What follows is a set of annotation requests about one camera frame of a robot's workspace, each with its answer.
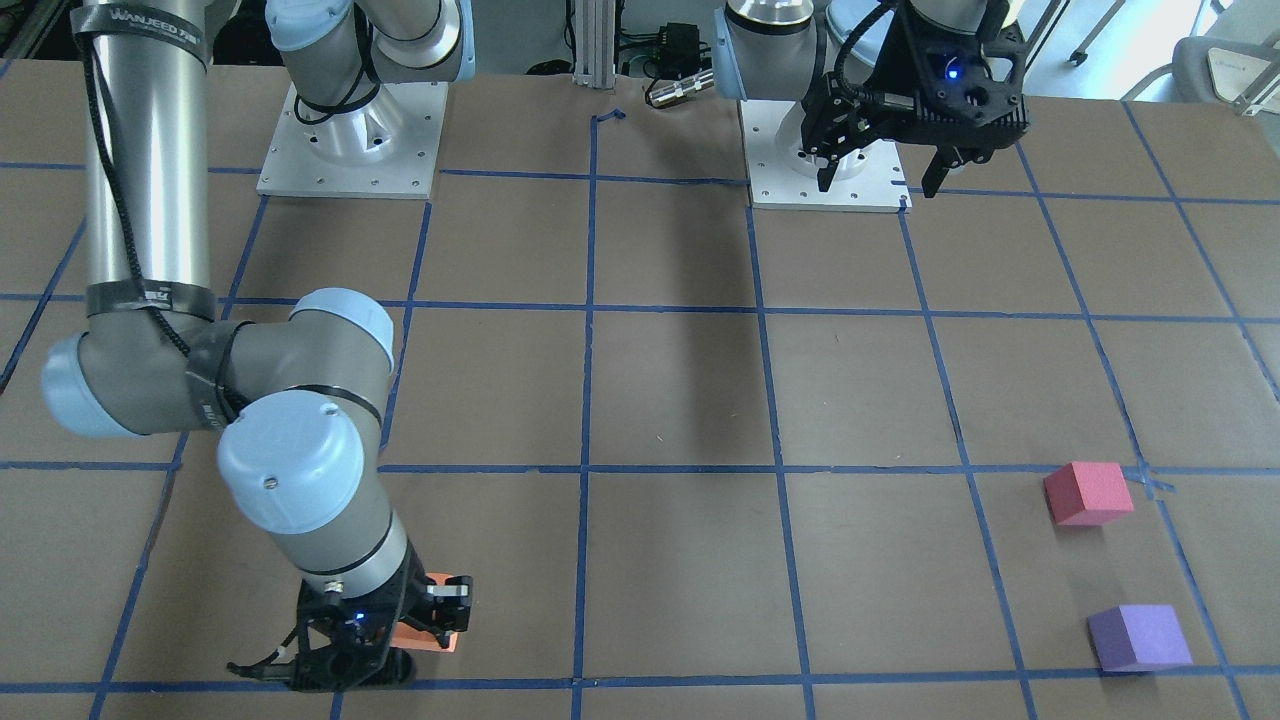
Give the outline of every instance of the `purple block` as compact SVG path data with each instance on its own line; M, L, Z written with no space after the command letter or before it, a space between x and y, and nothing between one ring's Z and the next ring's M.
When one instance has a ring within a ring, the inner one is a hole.
M1089 616L1098 662L1108 673L1147 673L1192 664L1171 605L1119 605Z

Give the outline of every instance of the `light blue joint cap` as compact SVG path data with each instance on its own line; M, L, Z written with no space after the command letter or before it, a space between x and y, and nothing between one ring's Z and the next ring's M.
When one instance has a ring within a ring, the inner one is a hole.
M289 318L292 319L303 310L321 310L365 331L387 352L387 363L390 368L388 374L396 370L396 356L392 355L396 325L392 324L392 316L387 314L387 310L372 297L344 287L326 287L298 300L298 304L289 313Z
M827 26L836 36L836 42L844 42L849 33L858 27L858 23L876 9L876 5L879 5L879 0L831 0L831 5L827 5ZM854 56L868 65L876 65L876 58L879 56L881 47L884 46L890 24L883 18L877 20L854 44Z
M365 450L356 424L332 398L287 389L251 402L223 432L218 469L255 525L297 536L347 507Z
M280 53L302 50L338 27L352 0L268 0L266 26Z
M730 100L746 100L742 72L733 54L733 36L728 32L724 8L716 10L716 42L712 45L712 69L716 70L716 88Z
M462 6L462 67L454 82L476 77L476 38L475 20L471 19L471 0L460 0Z
M79 341L83 337L69 337L49 348L49 360L40 373L40 389L49 413L58 424L78 436L145 437L116 423L90 389L79 365Z

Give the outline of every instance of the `metal base plate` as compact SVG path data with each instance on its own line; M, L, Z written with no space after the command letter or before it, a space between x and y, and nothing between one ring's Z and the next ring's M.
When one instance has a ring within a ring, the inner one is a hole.
M740 105L751 202L756 208L850 213L897 213L904 204L911 208L906 176L892 142L878 140L864 147L865 167L856 176L832 182L828 192L818 192L817 176L792 169L774 142L782 118L795 102L746 100Z
M449 86L384 85L383 92L392 94L408 119L394 151L369 165L335 165L311 151L302 126L293 119L294 90L289 86L257 192L289 197L430 197Z

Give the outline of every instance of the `orange block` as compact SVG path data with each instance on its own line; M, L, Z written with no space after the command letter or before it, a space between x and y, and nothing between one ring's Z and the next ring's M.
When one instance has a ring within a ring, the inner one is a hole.
M428 578L435 580L436 584L443 585L444 580L448 580L453 575L447 573L428 573ZM396 624L396 633L392 635L392 647L398 647L402 650L425 650L428 652L453 652L458 648L458 634L449 634L449 647L440 647L440 643L435 642L435 635L424 630L415 630L404 623Z

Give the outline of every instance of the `red cube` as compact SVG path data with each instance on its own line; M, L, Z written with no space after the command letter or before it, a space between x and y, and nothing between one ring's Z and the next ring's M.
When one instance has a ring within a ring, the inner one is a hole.
M1044 478L1053 523L1105 525L1133 512L1119 462L1070 462Z

